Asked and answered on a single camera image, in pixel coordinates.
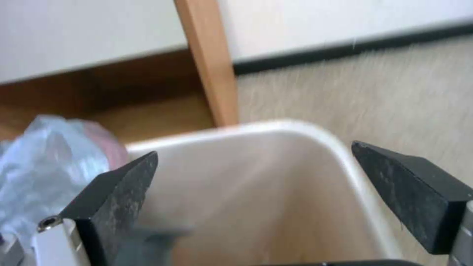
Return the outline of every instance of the white plastic bin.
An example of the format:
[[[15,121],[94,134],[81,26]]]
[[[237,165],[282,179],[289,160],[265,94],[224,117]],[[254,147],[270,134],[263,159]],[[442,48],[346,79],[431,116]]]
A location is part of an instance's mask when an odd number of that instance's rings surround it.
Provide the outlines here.
[[[377,195],[333,135],[297,121],[129,145],[158,169],[139,223],[187,232],[174,265],[400,258]]]

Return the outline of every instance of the wooden shelf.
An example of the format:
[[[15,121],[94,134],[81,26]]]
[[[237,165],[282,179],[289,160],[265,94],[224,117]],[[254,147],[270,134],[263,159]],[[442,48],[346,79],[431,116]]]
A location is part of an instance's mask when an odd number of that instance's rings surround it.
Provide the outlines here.
[[[214,126],[205,97],[198,94],[109,109],[85,118],[99,122],[124,144]]]

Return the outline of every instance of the beige carpet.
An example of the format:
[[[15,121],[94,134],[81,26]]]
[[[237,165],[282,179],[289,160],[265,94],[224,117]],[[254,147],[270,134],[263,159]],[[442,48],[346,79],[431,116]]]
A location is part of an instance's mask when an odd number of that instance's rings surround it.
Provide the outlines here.
[[[423,156],[473,186],[473,37],[245,75],[238,88],[242,122],[309,121],[347,145]],[[416,244],[404,251],[445,264]]]

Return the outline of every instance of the black baseboard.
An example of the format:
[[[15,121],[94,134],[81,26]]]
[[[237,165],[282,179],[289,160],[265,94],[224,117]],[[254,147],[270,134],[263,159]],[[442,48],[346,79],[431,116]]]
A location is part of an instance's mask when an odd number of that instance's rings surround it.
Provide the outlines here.
[[[381,40],[307,50],[271,58],[235,63],[233,68],[236,75],[243,75],[275,68],[342,58],[357,55],[366,51],[403,47],[415,43],[426,43],[469,34],[473,34],[473,21],[465,22],[461,25],[453,25],[444,28],[440,27],[398,36],[389,36]]]

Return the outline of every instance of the wooden floor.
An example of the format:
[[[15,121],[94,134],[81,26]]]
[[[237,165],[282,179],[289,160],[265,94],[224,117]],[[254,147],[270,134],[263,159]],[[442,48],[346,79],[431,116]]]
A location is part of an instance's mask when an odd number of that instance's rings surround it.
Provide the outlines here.
[[[125,144],[214,126],[188,50],[0,84],[0,140],[38,114],[97,121]]]
[[[86,119],[99,122],[124,144],[214,126],[205,98],[196,94],[114,108]]]

